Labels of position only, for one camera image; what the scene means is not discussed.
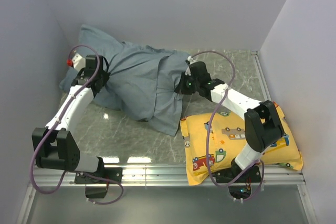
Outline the blue plaid pillowcase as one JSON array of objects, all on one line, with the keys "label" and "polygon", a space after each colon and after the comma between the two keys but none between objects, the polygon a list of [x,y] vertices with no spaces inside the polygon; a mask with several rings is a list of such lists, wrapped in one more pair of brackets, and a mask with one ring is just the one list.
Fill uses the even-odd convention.
[{"label": "blue plaid pillowcase", "polygon": [[95,104],[121,110],[161,133],[177,133],[183,96],[174,90],[187,69],[187,52],[118,41],[89,25],[81,26],[78,43],[79,55],[96,51],[109,63],[110,78],[94,98]]}]

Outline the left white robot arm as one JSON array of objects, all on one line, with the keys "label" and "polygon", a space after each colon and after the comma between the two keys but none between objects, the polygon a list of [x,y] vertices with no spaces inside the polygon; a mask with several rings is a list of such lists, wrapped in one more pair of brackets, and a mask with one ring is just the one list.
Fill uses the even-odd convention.
[{"label": "left white robot arm", "polygon": [[32,133],[34,161],[39,168],[87,172],[93,183],[105,179],[101,158],[82,154],[74,140],[76,129],[86,107],[109,80],[108,62],[103,56],[88,55],[84,67],[73,79],[69,94],[57,114],[43,128]]}]

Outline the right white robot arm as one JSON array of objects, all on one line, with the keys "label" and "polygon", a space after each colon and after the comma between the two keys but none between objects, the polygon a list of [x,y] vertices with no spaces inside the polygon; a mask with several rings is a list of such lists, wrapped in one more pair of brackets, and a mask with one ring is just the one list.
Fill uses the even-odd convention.
[{"label": "right white robot arm", "polygon": [[270,145],[284,137],[285,131],[273,102],[249,98],[232,89],[224,81],[211,78],[206,64],[187,59],[187,70],[182,72],[176,93],[198,93],[207,100],[228,108],[245,123],[246,144],[234,158],[232,178],[243,182],[249,177],[249,167]]}]

